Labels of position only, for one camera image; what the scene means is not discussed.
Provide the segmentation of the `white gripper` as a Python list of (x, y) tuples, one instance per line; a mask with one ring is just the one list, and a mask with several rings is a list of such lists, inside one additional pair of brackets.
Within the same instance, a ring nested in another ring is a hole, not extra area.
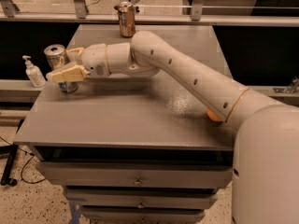
[(49, 81), (55, 83), (80, 82), (89, 77), (109, 77), (107, 64), (107, 45), (96, 44), (68, 49), (66, 55), (71, 63), (46, 74)]

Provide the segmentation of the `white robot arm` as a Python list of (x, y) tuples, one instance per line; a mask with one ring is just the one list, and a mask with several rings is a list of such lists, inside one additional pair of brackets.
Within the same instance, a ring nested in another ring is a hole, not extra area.
[(68, 52), (70, 63), (46, 75), (82, 81), (101, 67), (104, 77), (153, 76), (165, 71), (236, 130), (232, 224), (299, 224), (299, 108), (285, 105), (197, 62), (149, 31), (128, 43)]

